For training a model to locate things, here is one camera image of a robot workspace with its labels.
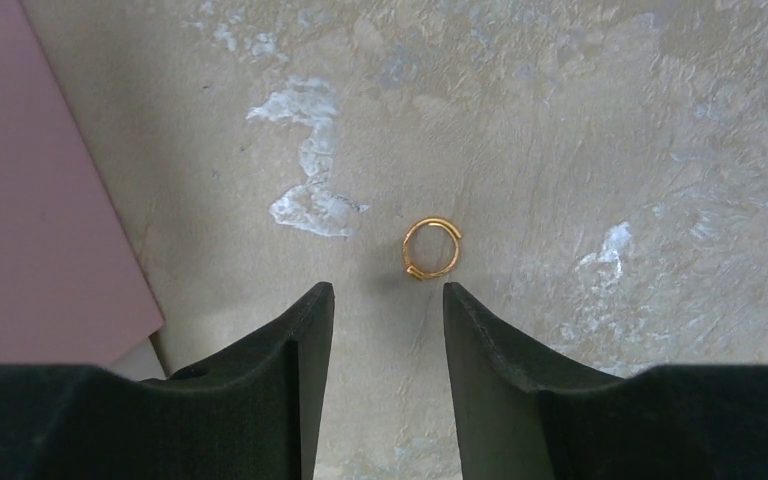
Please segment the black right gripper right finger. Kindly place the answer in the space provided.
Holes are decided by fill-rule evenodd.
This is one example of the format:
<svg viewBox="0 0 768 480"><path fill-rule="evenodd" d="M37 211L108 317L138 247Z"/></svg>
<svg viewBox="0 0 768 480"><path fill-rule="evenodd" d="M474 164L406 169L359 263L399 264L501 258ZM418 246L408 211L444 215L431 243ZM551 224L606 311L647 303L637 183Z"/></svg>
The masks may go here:
<svg viewBox="0 0 768 480"><path fill-rule="evenodd" d="M578 363L443 289L467 479L768 479L768 365Z"/></svg>

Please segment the pink jewelry box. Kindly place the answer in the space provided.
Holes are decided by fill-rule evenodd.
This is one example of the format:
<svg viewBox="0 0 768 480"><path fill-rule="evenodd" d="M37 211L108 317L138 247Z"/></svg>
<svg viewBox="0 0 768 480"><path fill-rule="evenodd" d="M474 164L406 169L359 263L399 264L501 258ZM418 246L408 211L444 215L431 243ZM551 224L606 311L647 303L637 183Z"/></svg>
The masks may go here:
<svg viewBox="0 0 768 480"><path fill-rule="evenodd" d="M162 323L28 18L0 1L0 363L108 365Z"/></svg>

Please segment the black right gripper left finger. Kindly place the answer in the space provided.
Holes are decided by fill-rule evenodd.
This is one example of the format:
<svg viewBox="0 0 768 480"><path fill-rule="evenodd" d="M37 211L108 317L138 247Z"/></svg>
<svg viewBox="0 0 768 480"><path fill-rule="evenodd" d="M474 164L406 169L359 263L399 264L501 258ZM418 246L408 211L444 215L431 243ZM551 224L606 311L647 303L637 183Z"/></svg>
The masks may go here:
<svg viewBox="0 0 768 480"><path fill-rule="evenodd" d="M333 319L321 282L165 380L0 365L0 479L310 479Z"/></svg>

